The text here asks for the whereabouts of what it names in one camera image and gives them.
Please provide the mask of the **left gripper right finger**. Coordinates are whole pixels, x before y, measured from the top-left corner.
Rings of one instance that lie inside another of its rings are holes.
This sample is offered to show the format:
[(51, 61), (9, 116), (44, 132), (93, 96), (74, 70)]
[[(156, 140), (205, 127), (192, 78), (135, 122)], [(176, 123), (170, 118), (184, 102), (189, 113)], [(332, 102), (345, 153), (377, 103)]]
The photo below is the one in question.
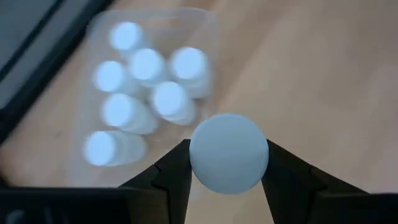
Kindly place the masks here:
[(398, 193), (368, 193), (268, 146), (262, 186), (275, 224), (398, 224)]

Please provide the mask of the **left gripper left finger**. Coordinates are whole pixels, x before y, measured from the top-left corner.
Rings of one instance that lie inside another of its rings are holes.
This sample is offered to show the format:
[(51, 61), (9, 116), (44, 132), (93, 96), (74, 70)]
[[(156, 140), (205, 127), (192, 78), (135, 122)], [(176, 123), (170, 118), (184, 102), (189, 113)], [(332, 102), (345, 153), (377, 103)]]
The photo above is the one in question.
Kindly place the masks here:
[(184, 224), (189, 144), (116, 188), (12, 187), (0, 176), (0, 224)]

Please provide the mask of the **clear plastic basket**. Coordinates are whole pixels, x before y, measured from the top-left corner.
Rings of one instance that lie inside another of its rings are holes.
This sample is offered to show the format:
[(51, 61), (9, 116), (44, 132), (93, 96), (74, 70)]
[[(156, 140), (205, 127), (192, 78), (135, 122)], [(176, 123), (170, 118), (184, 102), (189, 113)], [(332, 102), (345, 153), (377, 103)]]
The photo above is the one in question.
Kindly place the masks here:
[[(169, 79), (165, 82), (178, 83), (169, 68), (169, 60), (174, 51), (182, 47), (193, 47), (207, 54), (213, 72), (212, 89), (207, 98), (196, 99), (188, 94), (195, 103), (197, 113), (192, 124), (182, 126), (162, 119), (155, 112), (150, 102), (150, 95), (156, 85), (152, 88), (141, 85), (127, 69), (129, 57), (123, 58), (117, 50), (110, 46), (109, 32), (114, 25), (122, 21), (139, 24), (150, 41), (150, 46), (146, 48), (154, 49), (163, 56), (169, 72)], [(193, 130), (202, 121), (213, 115), (214, 85), (216, 82), (215, 60), (218, 50), (217, 21), (210, 12), (192, 7), (105, 11), (90, 22), (86, 43), (83, 67), (79, 76), (81, 80), (80, 102), (76, 109), (75, 127), (72, 132), (68, 181), (74, 187), (114, 187), (141, 173), (184, 139), (190, 138)], [(82, 154), (82, 147), (86, 138), (95, 131), (130, 133), (104, 124), (100, 117), (103, 101), (109, 95), (115, 93), (97, 90), (92, 78), (95, 68), (101, 62), (107, 60), (122, 63), (127, 73), (140, 87), (140, 90), (134, 95), (122, 94), (142, 101), (159, 122), (156, 132), (137, 134), (142, 136), (147, 144), (147, 152), (142, 160), (132, 164), (110, 167), (92, 165), (86, 161)]]

